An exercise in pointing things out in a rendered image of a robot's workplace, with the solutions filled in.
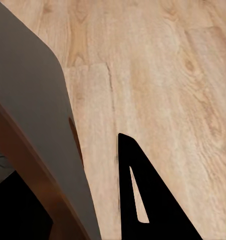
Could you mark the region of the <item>trash can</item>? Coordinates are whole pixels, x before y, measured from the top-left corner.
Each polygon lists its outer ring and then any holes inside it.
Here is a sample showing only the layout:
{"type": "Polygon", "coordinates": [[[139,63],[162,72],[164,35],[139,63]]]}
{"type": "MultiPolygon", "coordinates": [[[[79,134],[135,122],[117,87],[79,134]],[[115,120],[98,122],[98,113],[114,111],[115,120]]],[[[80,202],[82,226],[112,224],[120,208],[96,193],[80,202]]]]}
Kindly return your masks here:
{"type": "Polygon", "coordinates": [[[52,218],[49,240],[102,240],[62,67],[1,2],[0,151],[52,218]]]}

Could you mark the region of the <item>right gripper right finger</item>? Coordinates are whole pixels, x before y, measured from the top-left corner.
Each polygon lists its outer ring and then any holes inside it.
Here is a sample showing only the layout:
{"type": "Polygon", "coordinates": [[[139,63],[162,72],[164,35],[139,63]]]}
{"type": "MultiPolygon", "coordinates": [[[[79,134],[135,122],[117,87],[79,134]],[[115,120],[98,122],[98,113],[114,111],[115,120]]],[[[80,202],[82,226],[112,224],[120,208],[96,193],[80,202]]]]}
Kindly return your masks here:
{"type": "Polygon", "coordinates": [[[122,240],[203,240],[137,141],[118,134],[122,240]],[[137,218],[132,168],[149,223],[137,218]]]}

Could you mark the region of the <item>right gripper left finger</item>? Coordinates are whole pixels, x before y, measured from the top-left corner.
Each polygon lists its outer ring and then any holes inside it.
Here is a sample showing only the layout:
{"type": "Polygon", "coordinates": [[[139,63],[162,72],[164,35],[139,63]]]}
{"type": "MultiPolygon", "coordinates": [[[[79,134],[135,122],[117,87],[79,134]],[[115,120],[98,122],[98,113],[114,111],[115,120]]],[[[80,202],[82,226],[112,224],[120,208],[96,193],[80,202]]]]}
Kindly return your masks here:
{"type": "Polygon", "coordinates": [[[16,170],[0,184],[0,240],[49,240],[53,220],[16,170]]]}

